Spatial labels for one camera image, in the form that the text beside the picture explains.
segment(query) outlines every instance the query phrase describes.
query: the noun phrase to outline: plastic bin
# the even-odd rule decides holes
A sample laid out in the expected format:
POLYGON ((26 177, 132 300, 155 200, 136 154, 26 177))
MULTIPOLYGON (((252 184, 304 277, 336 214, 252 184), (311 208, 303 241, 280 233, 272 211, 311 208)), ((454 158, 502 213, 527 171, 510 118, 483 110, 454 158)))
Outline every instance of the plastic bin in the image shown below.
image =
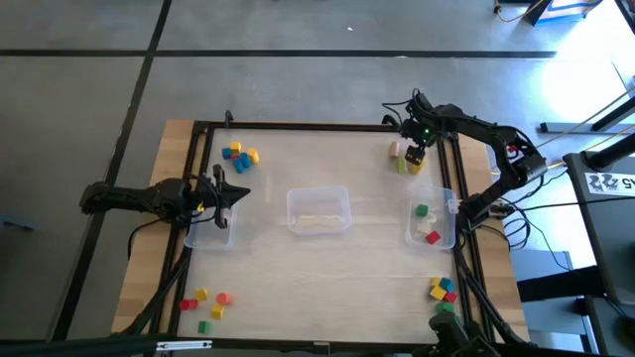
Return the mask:
POLYGON ((287 192, 287 226, 300 235, 336 234, 352 224, 344 186, 294 188, 287 192))
POLYGON ((456 241, 454 222, 457 214, 456 194, 451 189, 419 185, 409 192, 410 204, 406 226, 406 243, 422 250, 443 251, 451 249, 456 241), (435 244, 430 244, 426 236, 417 231, 419 223, 424 219, 415 214, 419 204, 425 204, 429 212, 437 217, 432 223, 433 230, 441 236, 435 244))
MULTIPOLYGON (((240 202, 236 202, 231 209, 224 210, 224 216, 227 219, 227 228, 225 229, 218 228, 213 219, 192 225, 186 237, 186 246, 210 251, 228 251, 233 248, 239 206, 240 202)), ((201 216, 192 221, 209 218, 214 212, 215 208, 207 209, 201 216)))

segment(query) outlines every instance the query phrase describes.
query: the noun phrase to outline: concrete floor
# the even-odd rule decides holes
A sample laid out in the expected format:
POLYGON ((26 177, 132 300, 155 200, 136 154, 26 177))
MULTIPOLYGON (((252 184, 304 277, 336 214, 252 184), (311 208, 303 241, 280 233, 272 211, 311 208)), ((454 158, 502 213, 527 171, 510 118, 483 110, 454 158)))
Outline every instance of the concrete floor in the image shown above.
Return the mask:
MULTIPOLYGON (((0 49, 144 50, 161 3, 5 0, 0 49)), ((598 35, 598 29, 623 33, 611 2, 584 22, 539 28, 503 24, 491 7, 484 0, 174 1, 161 49, 558 51, 559 56, 155 59, 117 184, 147 184, 171 118, 218 120, 231 109, 237 120, 377 123, 384 114, 380 102, 405 100, 420 87, 434 103, 454 103, 542 142, 549 137, 536 132, 538 123, 580 121, 624 91, 635 61, 624 60, 624 54, 615 59, 619 51, 598 35)), ((505 14, 521 12, 506 8, 505 14)), ((45 338, 51 332, 86 223, 79 197, 87 184, 102 179, 140 66, 141 59, 0 57, 6 88, 0 95, 5 148, 0 213, 39 228, 35 234, 2 230, 1 338, 45 338)), ((544 155, 557 160, 600 139, 564 138, 544 155)), ((541 199, 573 201, 569 179, 559 178, 525 204, 541 199)), ((555 250, 571 251, 575 266, 593 263, 577 208, 536 211, 530 218, 545 229, 555 250), (568 221, 567 232, 552 224, 556 219, 568 221)), ((126 239, 138 219, 135 213, 107 215, 70 337, 109 332, 125 275, 126 239)), ((529 247, 546 249, 535 235, 529 247)))

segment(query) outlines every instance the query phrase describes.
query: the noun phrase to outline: wooden table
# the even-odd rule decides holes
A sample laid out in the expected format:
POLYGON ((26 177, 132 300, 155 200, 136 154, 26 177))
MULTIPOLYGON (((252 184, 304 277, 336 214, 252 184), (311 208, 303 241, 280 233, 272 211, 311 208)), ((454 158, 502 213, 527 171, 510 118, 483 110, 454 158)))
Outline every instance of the wooden table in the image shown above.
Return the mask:
MULTIPOLYGON (((190 143, 192 124, 193 122, 188 120, 170 120, 167 122, 150 184, 162 179, 182 176, 190 143)), ((490 165, 484 145, 470 138, 461 137, 460 147, 469 192, 483 191, 492 183, 490 165)), ((193 174, 198 170, 201 151, 202 141, 199 141, 193 174)), ((449 145, 447 145, 446 151, 448 152, 447 159, 452 187, 458 187, 449 145)), ((153 217, 150 215, 146 217, 148 221, 151 219, 153 217)), ((487 224, 502 230, 502 223, 498 220, 492 219, 487 224)), ((119 298, 118 309, 112 324, 112 331, 119 331, 127 327, 155 292, 164 263, 169 231, 169 225, 157 224, 137 234, 119 298)), ((477 236, 483 275, 489 297, 516 333, 528 339, 527 327, 516 288, 516 280, 507 243, 486 230, 479 230, 477 236)), ((173 293, 174 288, 167 296, 164 305, 164 317, 162 318, 160 331, 167 331, 173 293)), ((475 308, 477 302, 473 297, 471 301, 472 314, 476 320, 480 320, 478 308, 475 308)))

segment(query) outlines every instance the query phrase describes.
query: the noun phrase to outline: white tabletop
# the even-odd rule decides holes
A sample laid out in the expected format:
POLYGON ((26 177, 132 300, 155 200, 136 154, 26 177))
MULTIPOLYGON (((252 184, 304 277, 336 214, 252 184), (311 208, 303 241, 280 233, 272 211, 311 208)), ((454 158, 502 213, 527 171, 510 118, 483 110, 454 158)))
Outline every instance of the white tabletop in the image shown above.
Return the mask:
MULTIPOLYGON (((428 320, 437 301, 431 277, 455 278, 451 253, 406 245, 407 188, 443 186, 436 147, 427 168, 400 176, 388 159, 392 133, 215 130, 209 169, 220 163, 229 183, 252 192, 240 201, 235 245, 227 252, 194 249, 185 298, 206 288, 210 300, 183 311, 180 336, 434 343, 428 320), (256 148, 260 164, 238 174, 221 149, 239 141, 256 148), (298 236, 287 228, 287 191, 348 188, 353 225, 339 236, 298 236), (222 320, 210 318, 215 295, 234 303, 222 320)), ((401 142, 402 154, 407 142, 401 142)))

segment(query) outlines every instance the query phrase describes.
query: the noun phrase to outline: green block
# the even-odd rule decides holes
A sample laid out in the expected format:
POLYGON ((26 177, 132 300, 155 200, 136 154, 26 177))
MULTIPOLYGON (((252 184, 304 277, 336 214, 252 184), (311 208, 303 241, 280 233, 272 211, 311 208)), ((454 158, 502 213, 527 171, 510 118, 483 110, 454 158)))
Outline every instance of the green block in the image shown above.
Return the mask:
POLYGON ((207 334, 211 331, 211 322, 209 321, 200 321, 198 323, 198 333, 207 334))
POLYGON ((425 217, 428 215, 428 207, 424 204, 420 204, 417 206, 417 208, 415 209, 415 214, 417 214, 420 217, 425 217))
POLYGON ((397 172, 399 173, 399 175, 403 175, 408 172, 408 166, 406 165, 405 158, 397 159, 397 172))
POLYGON ((454 312, 454 304, 451 302, 439 302, 437 304, 437 312, 442 311, 454 312))

